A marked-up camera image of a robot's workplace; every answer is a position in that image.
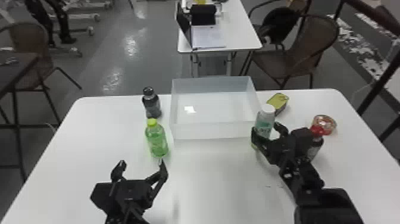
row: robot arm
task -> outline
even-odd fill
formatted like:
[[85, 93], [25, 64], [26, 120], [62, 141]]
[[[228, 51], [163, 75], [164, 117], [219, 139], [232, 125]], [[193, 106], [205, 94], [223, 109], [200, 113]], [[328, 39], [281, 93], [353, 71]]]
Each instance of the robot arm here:
[[90, 199], [107, 214], [106, 224], [148, 224], [142, 216], [167, 181], [167, 168], [162, 161], [160, 170], [144, 180], [126, 180], [125, 169], [121, 160], [111, 172], [111, 183], [96, 184]]
[[308, 128], [293, 130], [275, 123], [280, 137], [275, 140], [251, 132], [251, 141], [270, 164], [278, 166], [279, 176], [296, 202], [295, 224], [362, 224], [356, 208], [344, 189], [324, 188], [324, 181], [306, 156], [313, 133]]

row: plastic bottle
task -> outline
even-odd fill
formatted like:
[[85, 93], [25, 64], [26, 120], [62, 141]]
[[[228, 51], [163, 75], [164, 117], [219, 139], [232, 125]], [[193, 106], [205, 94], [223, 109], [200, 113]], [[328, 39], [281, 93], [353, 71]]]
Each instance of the plastic bottle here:
[[270, 138], [271, 130], [274, 127], [275, 122], [275, 107], [271, 104], [263, 104], [261, 110], [257, 113], [257, 118], [255, 119], [255, 130], [257, 134]]
[[313, 125], [310, 130], [314, 134], [314, 138], [312, 139], [311, 148], [307, 151], [307, 157], [312, 161], [324, 144], [324, 139], [322, 138], [324, 129]]
[[150, 152], [154, 157], [161, 158], [168, 153], [168, 143], [165, 137], [164, 128], [157, 123], [157, 119], [147, 119], [147, 127], [145, 135], [150, 148]]
[[151, 86], [147, 86], [143, 89], [142, 102], [146, 109], [147, 118], [159, 118], [161, 116], [161, 107], [158, 95], [154, 93], [154, 89]]

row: black bottle cap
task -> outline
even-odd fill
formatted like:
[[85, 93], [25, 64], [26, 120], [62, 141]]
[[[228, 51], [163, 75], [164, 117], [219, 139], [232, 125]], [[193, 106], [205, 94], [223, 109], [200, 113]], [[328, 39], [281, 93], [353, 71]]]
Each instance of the black bottle cap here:
[[153, 94], [154, 94], [154, 89], [153, 89], [153, 87], [151, 87], [151, 86], [145, 87], [145, 88], [143, 89], [143, 94], [144, 94], [145, 96], [151, 96], [151, 95], [153, 95]]

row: black shoe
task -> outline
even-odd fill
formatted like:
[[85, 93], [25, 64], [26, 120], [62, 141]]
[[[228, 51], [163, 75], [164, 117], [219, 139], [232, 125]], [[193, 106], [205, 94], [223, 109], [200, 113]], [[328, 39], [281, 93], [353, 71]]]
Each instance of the black shoe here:
[[70, 36], [67, 36], [65, 38], [60, 38], [60, 39], [61, 39], [61, 43], [63, 43], [63, 44], [73, 44], [77, 40], [76, 38], [72, 38]]

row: paper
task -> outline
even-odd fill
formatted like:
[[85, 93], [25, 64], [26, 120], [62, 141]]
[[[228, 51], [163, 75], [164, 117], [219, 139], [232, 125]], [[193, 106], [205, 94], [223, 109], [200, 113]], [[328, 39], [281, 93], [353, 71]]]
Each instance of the paper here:
[[224, 48], [226, 44], [218, 25], [192, 26], [192, 48]]

